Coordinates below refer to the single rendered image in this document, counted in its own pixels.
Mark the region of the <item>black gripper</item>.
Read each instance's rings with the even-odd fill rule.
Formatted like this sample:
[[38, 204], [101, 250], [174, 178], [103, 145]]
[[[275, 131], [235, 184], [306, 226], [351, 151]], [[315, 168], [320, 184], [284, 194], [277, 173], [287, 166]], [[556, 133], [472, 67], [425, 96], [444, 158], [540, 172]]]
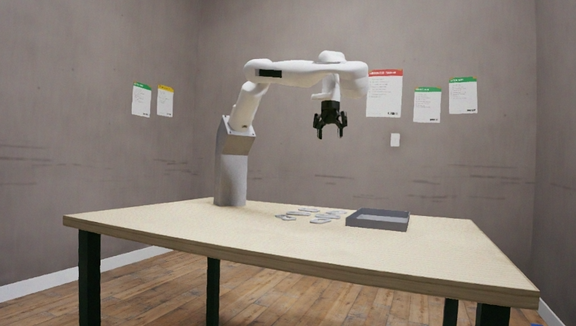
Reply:
[[[348, 122], [346, 112], [345, 111], [339, 112], [339, 110], [340, 110], [340, 101], [333, 101], [333, 100], [321, 101], [321, 114], [315, 113], [313, 122], [313, 128], [317, 129], [318, 139], [322, 139], [322, 128], [326, 124], [336, 124], [336, 126], [338, 127], [338, 138], [339, 139], [342, 138], [343, 128], [348, 126]], [[342, 118], [342, 123], [338, 119], [339, 117]], [[344, 123], [344, 121], [346, 123]]]

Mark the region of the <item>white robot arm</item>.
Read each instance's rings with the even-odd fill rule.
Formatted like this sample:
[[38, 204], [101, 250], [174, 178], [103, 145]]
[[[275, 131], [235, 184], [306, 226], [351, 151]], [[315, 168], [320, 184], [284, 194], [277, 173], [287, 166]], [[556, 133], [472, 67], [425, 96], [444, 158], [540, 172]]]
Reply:
[[228, 124], [235, 131], [247, 132], [271, 83], [308, 88], [323, 79], [322, 93], [312, 94], [312, 100], [340, 101], [340, 91], [345, 98], [364, 97], [369, 90], [367, 65], [364, 62], [342, 61], [346, 61], [343, 53], [330, 51], [321, 52], [318, 62], [250, 60], [243, 69], [248, 82], [241, 88]]

